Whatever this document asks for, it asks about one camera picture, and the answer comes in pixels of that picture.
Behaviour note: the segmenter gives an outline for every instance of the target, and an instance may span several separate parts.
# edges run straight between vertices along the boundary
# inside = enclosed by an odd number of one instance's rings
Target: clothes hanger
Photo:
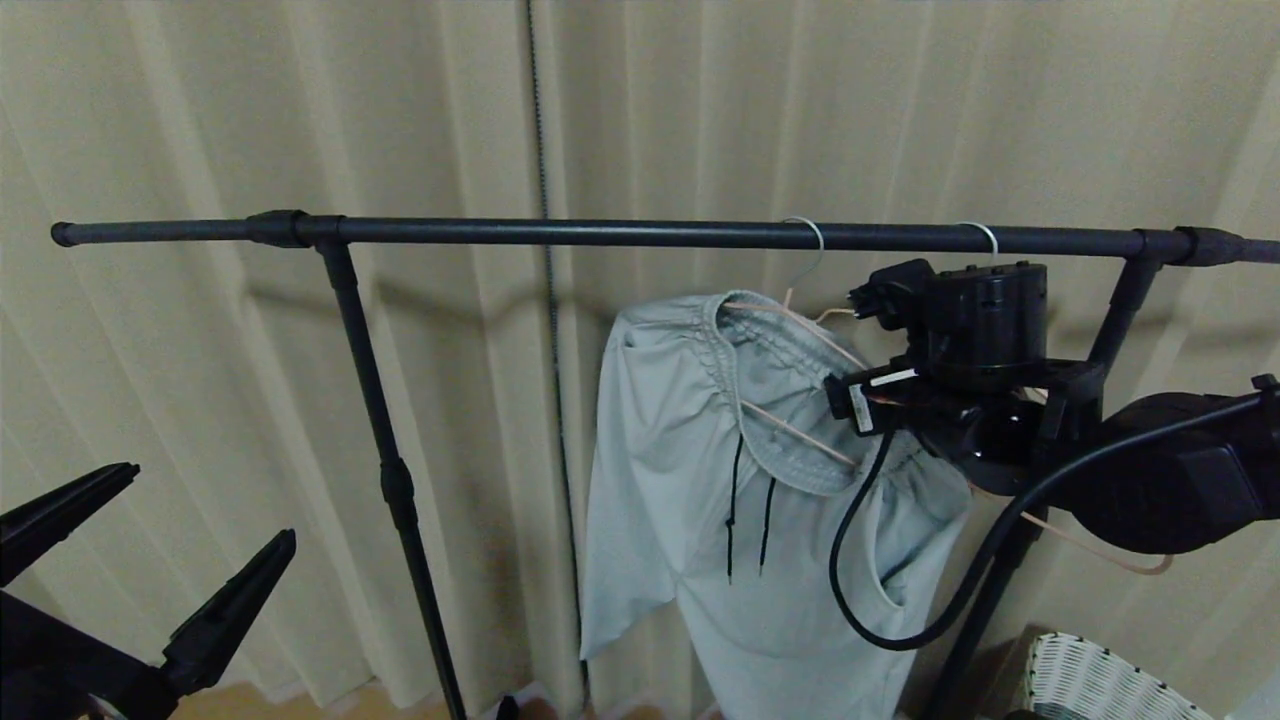
[[[835,342],[832,342],[829,338],[827,338],[826,336],[823,336],[819,332],[822,320],[824,320],[829,315],[833,315],[833,314],[849,314],[849,315],[852,315],[854,314],[852,310],[849,310],[849,309],[845,309],[845,307],[832,307],[832,309],[824,310],[820,315],[818,315],[817,320],[809,320],[804,315],[800,315],[799,313],[795,313],[795,311],[792,311],[790,309],[792,291],[795,290],[796,284],[799,284],[799,281],[801,281],[805,275],[808,275],[809,273],[812,273],[822,263],[822,255],[826,251],[827,246],[826,246],[826,240],[822,236],[822,231],[818,228],[817,223],[814,223],[813,220],[809,220],[808,218],[791,217],[791,218],[787,218],[783,222],[803,222],[803,223],[808,224],[810,228],[813,228],[814,234],[818,236],[818,258],[814,260],[814,263],[812,265],[809,265],[808,268],[805,268],[800,274],[797,274],[795,278],[791,279],[791,282],[788,283],[787,292],[786,292],[786,296],[783,299],[783,302],[782,302],[781,307],[772,306],[772,305],[756,305],[756,304],[750,304],[750,302],[726,302],[724,306],[726,307],[733,307],[733,309],[742,309],[742,310],[762,310],[762,311],[765,311],[765,313],[777,313],[777,314],[788,316],[788,318],[796,320],[800,324],[800,327],[803,327],[804,329],[809,331],[810,333],[813,333],[814,336],[817,336],[819,340],[822,340],[824,343],[827,343],[828,346],[831,346],[832,348],[835,348],[844,357],[846,357],[847,360],[850,360],[851,363],[854,363],[859,368],[867,369],[867,365],[864,363],[861,363],[860,360],[858,360],[856,357],[854,357],[854,355],[851,352],[849,352],[845,348],[840,347],[838,345],[836,345]],[[984,225],[982,223],[972,223],[972,222],[964,222],[964,223],[956,223],[956,224],[975,227],[975,228],[980,229],[982,232],[984,232],[987,234],[987,238],[991,241],[991,259],[992,259],[992,261],[995,261],[995,260],[998,259],[998,256],[1000,256],[1000,241],[996,238],[996,233],[992,232],[991,228],[988,228],[987,225]],[[1039,391],[1038,388],[1029,388],[1029,389],[1034,391],[1038,396],[1044,397],[1043,391]],[[750,402],[750,401],[746,401],[746,400],[740,400],[740,402],[742,404],[742,407],[746,407],[748,410],[751,410],[753,413],[755,413],[755,414],[760,415],[762,418],[769,420],[771,423],[778,425],[783,430],[786,430],[786,432],[791,433],[792,436],[795,436],[796,438],[799,438],[799,439],[801,439],[801,441],[812,445],[813,447],[820,450],[822,452],[829,455],[831,457],[835,457],[836,460],[838,460],[838,461],[841,461],[841,462],[844,462],[844,464],[846,464],[846,465],[849,465],[851,468],[856,468],[858,466],[858,462],[854,461],[847,455],[845,455],[845,454],[842,454],[842,452],[840,452],[840,451],[837,451],[837,450],[827,446],[824,442],[822,442],[822,441],[819,441],[819,439],[809,436],[808,433],[805,433],[805,432],[800,430],[799,428],[791,425],[786,420],[783,420],[783,419],[781,419],[781,418],[771,414],[769,411],[767,411],[765,409],[760,407],[759,405],[755,405],[754,402]],[[986,497],[987,500],[997,502],[996,496],[993,496],[993,495],[983,491],[982,488],[978,488],[973,483],[969,483],[969,487],[972,489],[974,489],[974,491],[978,491],[978,495]],[[1075,536],[1068,533],[1066,530],[1062,530],[1061,528],[1057,528],[1053,524],[1051,524],[1051,523],[1048,523],[1046,520],[1042,520],[1042,519],[1037,518],[1036,515],[1032,515],[1030,512],[1023,512],[1021,518],[1024,520],[1027,520],[1028,523],[1032,523],[1032,524],[1034,524],[1034,525],[1037,525],[1037,527],[1039,527],[1039,528],[1042,528],[1044,530],[1048,530],[1051,534],[1053,534],[1053,536],[1056,536],[1056,537],[1059,537],[1059,538],[1061,538],[1061,539],[1064,539],[1064,541],[1066,541],[1066,542],[1076,546],[1078,548],[1080,548],[1080,550],[1083,550],[1083,551],[1085,551],[1085,552],[1088,552],[1091,555],[1094,555],[1094,556],[1097,556],[1097,557],[1100,557],[1100,559],[1102,559],[1102,560],[1105,560],[1107,562],[1111,562],[1112,565],[1116,565],[1116,566],[1119,566],[1119,568],[1121,568],[1121,569],[1124,569],[1126,571],[1130,571],[1130,573],[1135,573],[1135,574],[1139,574],[1139,575],[1148,575],[1148,577],[1149,575],[1160,575],[1160,574],[1165,573],[1166,570],[1169,570],[1169,568],[1172,566],[1172,564],[1174,564],[1174,556],[1172,555],[1166,555],[1166,556],[1164,556],[1164,559],[1160,562],[1157,562],[1153,566],[1137,565],[1137,564],[1129,562],[1128,560],[1125,560],[1123,557],[1119,557],[1119,556],[1115,556],[1115,555],[1112,555],[1110,552],[1106,552],[1103,550],[1094,548],[1094,547],[1087,544],[1080,538],[1076,538]]]

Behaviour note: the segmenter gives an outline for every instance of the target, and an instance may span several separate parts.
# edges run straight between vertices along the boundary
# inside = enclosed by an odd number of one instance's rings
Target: sticker
[[[867,396],[863,395],[863,386],[849,386],[849,397],[854,401],[854,418],[858,421],[858,432],[869,433],[874,430],[876,423],[872,421],[872,409],[867,404]]]

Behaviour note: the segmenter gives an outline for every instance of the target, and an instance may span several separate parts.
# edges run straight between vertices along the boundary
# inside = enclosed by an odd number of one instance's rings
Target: rack leg
[[[413,505],[413,479],[408,474],[404,460],[396,446],[396,432],[392,429],[390,411],[387,409],[387,396],[383,393],[383,380],[378,374],[378,359],[374,356],[374,342],[369,337],[369,323],[365,320],[365,307],[360,301],[360,288],[356,283],[356,268],[351,261],[351,251],[346,242],[323,241],[316,243],[316,251],[324,258],[329,284],[338,297],[338,310],[342,313],[342,325],[347,331],[351,357],[360,378],[360,391],[365,396],[365,409],[369,411],[369,424],[378,445],[378,457],[381,462],[383,498],[392,511],[392,520],[399,533],[404,561],[413,579],[413,593],[417,607],[426,626],[426,638],[435,659],[435,671],[440,676],[440,689],[452,720],[466,720],[467,712],[462,703],[462,691],[458,689],[458,676],[453,670],[453,657],[444,635],[444,621],[440,619],[440,605],[435,600],[435,587],[431,584],[431,570],[426,564],[426,551],[422,547],[422,534],[417,529],[417,507]]]
[[[1047,515],[1047,509],[1039,507],[1032,514],[1043,519]],[[1023,564],[1027,551],[1030,550],[1039,534],[1038,527],[1021,521],[1014,527],[1004,544],[1000,546],[991,571],[978,591],[978,598],[974,601],[973,609],[969,610],[969,616],[965,618],[964,626],[960,628],[960,634],[956,635],[956,642],[951,646],[951,652],[942,665],[942,673],[933,684],[929,701],[916,720],[941,720],[951,710],[950,703],[955,700],[965,670],[969,669],[974,653],[978,651],[982,634],[987,632],[987,625],[991,624],[991,618],[996,614],[996,607],[1000,605],[1005,589],[1009,588],[1009,580],[1014,578],[1014,573]]]

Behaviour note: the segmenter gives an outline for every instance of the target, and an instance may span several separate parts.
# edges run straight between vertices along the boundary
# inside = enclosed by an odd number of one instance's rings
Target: white cloth
[[[822,379],[854,368],[795,320],[726,301],[774,304],[751,292],[681,297],[614,323],[600,373],[581,655],[676,600],[727,717],[887,719],[914,653],[859,638],[827,580],[836,527],[879,443],[831,418]],[[740,436],[731,582],[724,521]],[[864,625],[893,638],[923,626],[969,500],[955,469],[897,433],[841,550],[842,588]]]

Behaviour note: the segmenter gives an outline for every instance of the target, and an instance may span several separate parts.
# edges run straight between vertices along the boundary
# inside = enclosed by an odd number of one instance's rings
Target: white hanger hook
[[[827,238],[822,237],[822,231],[818,228],[818,223],[810,220],[809,218],[801,218],[800,215],[791,215],[790,218],[783,218],[782,222],[783,223],[804,223],[804,224],[809,225],[809,229],[813,231],[813,234],[818,236],[818,256],[814,259],[814,261],[808,268],[805,268],[804,270],[801,270],[800,274],[797,274],[796,277],[791,278],[791,282],[787,283],[787,296],[786,296],[786,300],[782,302],[782,306],[783,307],[790,307],[791,306],[791,291],[795,290],[795,287],[800,284],[800,281],[803,281],[805,275],[808,275],[809,273],[817,270],[818,265],[822,264],[822,256],[827,251]]]
[[[978,228],[987,233],[987,240],[991,241],[991,261],[995,263],[1000,258],[1000,241],[996,240],[996,233],[991,232],[991,228],[982,223],[956,223],[957,225],[969,225],[970,228]]]

